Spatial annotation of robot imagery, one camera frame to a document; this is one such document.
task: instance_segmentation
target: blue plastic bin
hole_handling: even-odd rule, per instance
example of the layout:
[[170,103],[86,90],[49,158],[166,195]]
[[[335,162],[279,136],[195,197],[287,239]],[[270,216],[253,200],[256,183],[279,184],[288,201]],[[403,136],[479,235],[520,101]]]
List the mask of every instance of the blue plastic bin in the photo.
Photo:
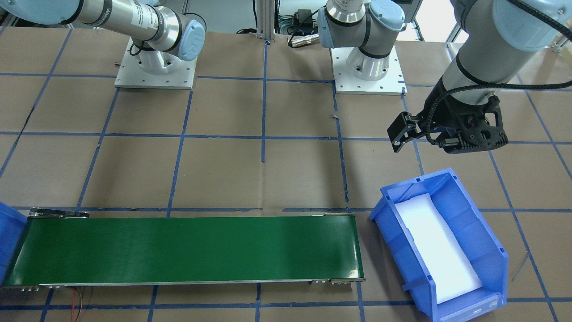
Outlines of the blue plastic bin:
[[[431,321],[467,321],[506,305],[509,255],[502,248],[452,169],[437,171],[381,188],[383,197],[372,210],[375,221],[417,308]],[[419,255],[395,204],[429,194],[449,225],[483,286],[441,304],[435,283]]]
[[26,216],[17,210],[0,202],[0,285],[6,275],[6,270],[14,250],[18,245],[20,235],[26,226]]

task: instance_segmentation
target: green conveyor belt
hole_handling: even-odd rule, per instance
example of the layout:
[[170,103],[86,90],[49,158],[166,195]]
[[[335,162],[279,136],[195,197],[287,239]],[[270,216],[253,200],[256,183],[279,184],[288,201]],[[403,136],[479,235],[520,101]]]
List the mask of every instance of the green conveyor belt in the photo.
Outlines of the green conveyor belt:
[[32,219],[3,286],[363,280],[355,218]]

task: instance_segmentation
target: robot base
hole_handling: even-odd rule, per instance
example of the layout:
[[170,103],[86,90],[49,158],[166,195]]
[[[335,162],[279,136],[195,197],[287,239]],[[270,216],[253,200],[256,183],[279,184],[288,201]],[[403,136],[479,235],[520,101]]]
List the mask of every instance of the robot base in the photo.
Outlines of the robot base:
[[115,86],[119,88],[193,89],[197,60],[177,61],[177,68],[165,74],[152,74],[139,66],[136,56],[129,54],[131,40],[123,55]]
[[352,49],[332,49],[332,67],[337,93],[371,95],[401,95],[402,93],[407,93],[395,47],[390,53],[390,66],[387,69],[387,74],[379,81],[365,81],[352,75],[345,65],[345,61]]

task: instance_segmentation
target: red wire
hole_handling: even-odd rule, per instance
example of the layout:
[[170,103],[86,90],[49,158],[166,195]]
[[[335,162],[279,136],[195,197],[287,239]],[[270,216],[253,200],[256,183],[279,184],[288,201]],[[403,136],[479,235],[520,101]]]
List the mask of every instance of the red wire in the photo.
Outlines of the red wire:
[[71,322],[74,322],[73,318],[75,316],[74,308],[76,307],[76,288],[71,288],[71,290],[73,291],[73,295],[71,296]]

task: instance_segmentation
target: tiled surface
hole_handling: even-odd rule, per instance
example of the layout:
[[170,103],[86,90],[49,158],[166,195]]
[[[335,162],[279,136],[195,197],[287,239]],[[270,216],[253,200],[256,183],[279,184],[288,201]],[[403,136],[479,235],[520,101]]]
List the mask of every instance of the tiled surface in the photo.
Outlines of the tiled surface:
[[[0,35],[0,201],[23,213],[79,203],[94,218],[351,211],[366,276],[359,285],[80,288],[79,321],[428,321],[402,291],[367,215],[381,197],[379,187],[446,167],[454,168],[509,253],[509,276],[528,249],[533,256],[509,280],[509,304],[476,321],[570,320],[571,92],[501,92],[513,144],[490,154],[447,155],[424,140],[394,154],[386,128],[405,106],[422,109],[431,87],[414,84],[437,82],[450,61],[444,44],[397,44],[408,82],[404,98],[334,96],[327,50],[290,49],[285,37],[265,48],[253,35],[209,33],[191,96],[117,92],[113,62],[126,38],[73,30],[62,49],[67,35],[19,28]],[[522,81],[567,80],[570,71],[550,55],[539,54],[519,73]],[[68,320],[71,301],[70,289],[2,289],[0,320]]]

